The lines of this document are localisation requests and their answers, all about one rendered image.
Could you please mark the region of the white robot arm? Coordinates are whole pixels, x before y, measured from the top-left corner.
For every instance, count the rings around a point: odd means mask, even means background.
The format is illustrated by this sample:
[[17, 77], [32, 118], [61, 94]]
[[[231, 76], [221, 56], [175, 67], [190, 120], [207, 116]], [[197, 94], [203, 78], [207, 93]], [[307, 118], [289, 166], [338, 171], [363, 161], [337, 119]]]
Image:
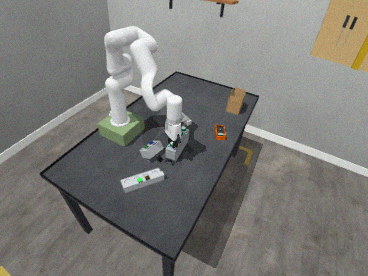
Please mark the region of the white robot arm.
[[[133, 42], [133, 43], [132, 43]], [[108, 32], [105, 35], [107, 71], [111, 75], [105, 87], [108, 92], [111, 111], [111, 124], [123, 127], [129, 124], [127, 118], [125, 96], [121, 92], [133, 83], [134, 62], [129, 54], [123, 54], [121, 47], [130, 46], [132, 56], [142, 75], [142, 96], [152, 111], [159, 111], [167, 106], [167, 122], [179, 124], [184, 122], [191, 125], [192, 120], [182, 112], [182, 98], [170, 91], [163, 89], [154, 95], [152, 89], [153, 79], [158, 67], [152, 56], [158, 49], [156, 40], [138, 27], [130, 26]], [[131, 44], [132, 43], [132, 44]], [[171, 95], [171, 96], [170, 96]]]

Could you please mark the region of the small brown cardboard box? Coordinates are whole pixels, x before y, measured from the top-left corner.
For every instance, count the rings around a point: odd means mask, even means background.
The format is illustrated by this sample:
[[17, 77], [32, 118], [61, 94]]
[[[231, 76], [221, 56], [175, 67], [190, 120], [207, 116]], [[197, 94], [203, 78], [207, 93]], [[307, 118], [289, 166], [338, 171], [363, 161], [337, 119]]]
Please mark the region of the small brown cardboard box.
[[[233, 88], [234, 90], [234, 88]], [[231, 91], [229, 95], [228, 105], [227, 105], [227, 112], [233, 113], [238, 115], [241, 110], [241, 104], [244, 98], [244, 94], [246, 93], [244, 89], [240, 89], [235, 87], [235, 90], [233, 92]]]

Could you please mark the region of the light grey panel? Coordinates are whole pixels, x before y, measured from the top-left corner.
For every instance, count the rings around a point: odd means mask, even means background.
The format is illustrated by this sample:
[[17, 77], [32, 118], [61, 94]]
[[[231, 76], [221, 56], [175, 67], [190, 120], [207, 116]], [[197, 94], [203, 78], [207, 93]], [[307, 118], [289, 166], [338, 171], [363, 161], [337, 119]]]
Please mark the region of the light grey panel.
[[[140, 178], [140, 177], [143, 177], [143, 178]], [[164, 180], [164, 173], [163, 171], [161, 172], [159, 168], [157, 168], [157, 169], [154, 169], [154, 170], [151, 170], [145, 173], [141, 173], [141, 174], [138, 174], [138, 175], [126, 178], [126, 179], [122, 179], [121, 183], [123, 185], [124, 192], [127, 193], [130, 191], [160, 182], [162, 180]]]

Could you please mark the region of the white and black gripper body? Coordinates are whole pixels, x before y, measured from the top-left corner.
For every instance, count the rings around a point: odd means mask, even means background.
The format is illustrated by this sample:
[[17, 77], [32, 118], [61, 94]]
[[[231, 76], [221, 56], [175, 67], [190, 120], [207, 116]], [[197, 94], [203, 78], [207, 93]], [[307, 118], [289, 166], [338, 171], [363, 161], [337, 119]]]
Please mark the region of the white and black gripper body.
[[181, 138], [181, 122], [179, 124], [170, 124], [166, 121], [165, 122], [165, 133], [173, 141], [176, 141], [178, 134]]

